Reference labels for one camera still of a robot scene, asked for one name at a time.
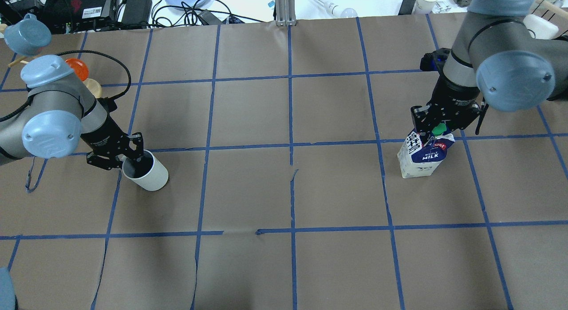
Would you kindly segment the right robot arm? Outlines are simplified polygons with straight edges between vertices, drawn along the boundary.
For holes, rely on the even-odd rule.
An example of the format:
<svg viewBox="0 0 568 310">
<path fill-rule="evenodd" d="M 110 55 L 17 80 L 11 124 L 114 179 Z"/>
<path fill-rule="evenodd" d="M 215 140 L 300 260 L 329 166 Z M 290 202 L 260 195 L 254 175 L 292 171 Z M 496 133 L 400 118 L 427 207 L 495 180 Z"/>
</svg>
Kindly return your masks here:
<svg viewBox="0 0 568 310">
<path fill-rule="evenodd" d="M 567 37 L 536 39 L 523 23 L 534 0 L 471 0 L 451 48 L 422 57 L 422 71 L 438 81 L 424 106 L 410 108 L 414 132 L 428 142 L 482 123 L 487 108 L 515 112 L 567 99 Z"/>
</svg>

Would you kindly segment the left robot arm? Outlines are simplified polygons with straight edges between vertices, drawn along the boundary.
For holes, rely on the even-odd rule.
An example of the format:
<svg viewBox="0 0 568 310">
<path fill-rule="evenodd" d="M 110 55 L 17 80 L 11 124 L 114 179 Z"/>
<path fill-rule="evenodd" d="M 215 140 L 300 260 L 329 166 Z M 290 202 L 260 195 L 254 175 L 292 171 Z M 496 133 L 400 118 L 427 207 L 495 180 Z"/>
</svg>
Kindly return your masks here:
<svg viewBox="0 0 568 310">
<path fill-rule="evenodd" d="M 80 140 L 91 148 L 87 162 L 104 170 L 120 168 L 121 156 L 143 159 L 142 134 L 126 134 L 110 115 L 117 96 L 95 97 L 62 57 L 41 56 L 25 65 L 20 77 L 27 100 L 1 118 L 2 165 L 29 155 L 69 156 Z"/>
</svg>

